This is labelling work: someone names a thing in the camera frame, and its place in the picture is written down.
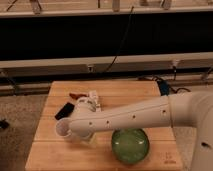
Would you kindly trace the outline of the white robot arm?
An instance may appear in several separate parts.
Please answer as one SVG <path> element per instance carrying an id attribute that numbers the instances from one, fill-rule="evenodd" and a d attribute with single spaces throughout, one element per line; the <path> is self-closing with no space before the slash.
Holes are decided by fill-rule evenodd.
<path id="1" fill-rule="evenodd" d="M 171 94 L 71 117 L 76 134 L 128 128 L 188 126 L 197 129 L 190 171 L 213 171 L 213 92 Z"/>

